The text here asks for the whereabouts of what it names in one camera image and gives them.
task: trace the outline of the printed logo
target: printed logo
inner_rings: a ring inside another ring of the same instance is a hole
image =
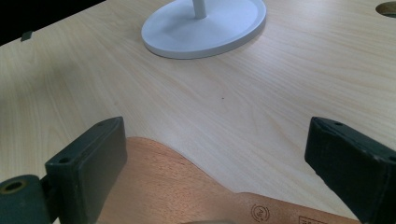
[[[267,207],[254,204],[251,208],[251,216],[257,222],[265,222],[270,218],[270,210]]]

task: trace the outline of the wood grain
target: wood grain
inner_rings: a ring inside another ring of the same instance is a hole
[[[358,224],[252,193],[233,193],[174,150],[145,138],[127,139],[128,161],[98,223]]]
[[[140,30],[170,0],[107,0],[0,48],[0,179],[94,123],[176,150],[233,192],[354,217],[304,162],[311,117],[396,148],[396,20],[380,0],[266,0],[263,32],[200,60],[155,56]]]

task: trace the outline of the screw hole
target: screw hole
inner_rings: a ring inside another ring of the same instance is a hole
[[[63,158],[59,160],[59,163],[68,163],[68,162],[70,162],[69,158]]]
[[[383,16],[396,18],[396,2],[380,4],[375,8],[375,10]]]
[[[11,183],[8,186],[6,186],[6,191],[16,190],[16,189],[20,188],[22,185],[23,184],[20,181]]]
[[[25,180],[17,180],[14,182],[11,182],[4,187],[0,188],[0,193],[1,194],[12,194],[15,193],[21,189],[23,189],[26,186],[26,181]]]

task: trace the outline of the white stand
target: white stand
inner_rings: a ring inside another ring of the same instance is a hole
[[[236,49],[264,27],[262,0],[176,0],[152,14],[142,37],[167,58],[204,58]]]

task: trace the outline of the wooden table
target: wooden table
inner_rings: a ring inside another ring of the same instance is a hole
[[[0,48],[0,179],[44,163],[94,123],[125,119],[233,192],[354,217],[304,162],[309,120],[396,148],[396,20],[381,0],[266,0],[260,36],[188,61],[146,50],[169,0],[107,0]]]

